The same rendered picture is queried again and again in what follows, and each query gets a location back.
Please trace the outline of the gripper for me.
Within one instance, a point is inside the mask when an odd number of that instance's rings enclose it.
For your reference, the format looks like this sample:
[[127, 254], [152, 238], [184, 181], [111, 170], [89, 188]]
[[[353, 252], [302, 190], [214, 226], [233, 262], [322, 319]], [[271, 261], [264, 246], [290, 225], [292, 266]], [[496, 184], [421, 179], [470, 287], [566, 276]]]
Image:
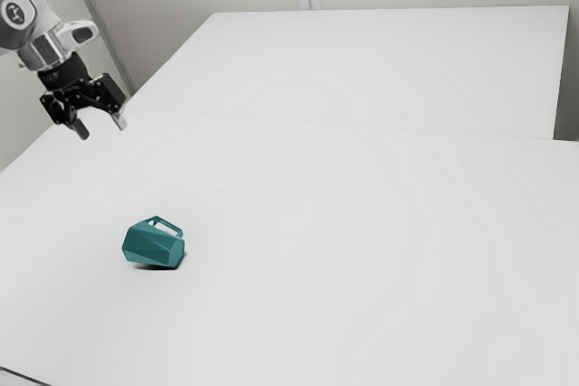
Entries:
[[103, 73], [93, 79], [78, 53], [58, 65], [37, 72], [46, 92], [40, 102], [55, 125], [64, 125], [81, 140], [90, 136], [89, 130], [78, 117], [78, 108], [92, 106], [107, 112], [119, 130], [128, 126], [124, 110], [128, 97], [118, 83]]

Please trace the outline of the teal faceted mug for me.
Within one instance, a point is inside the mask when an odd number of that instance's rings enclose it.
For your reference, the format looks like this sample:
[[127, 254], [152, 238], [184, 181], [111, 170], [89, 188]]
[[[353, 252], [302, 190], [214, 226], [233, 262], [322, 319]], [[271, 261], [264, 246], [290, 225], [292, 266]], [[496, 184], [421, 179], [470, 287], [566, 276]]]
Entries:
[[152, 216], [128, 228], [121, 251], [129, 262], [175, 269], [185, 256], [184, 233], [173, 223]]

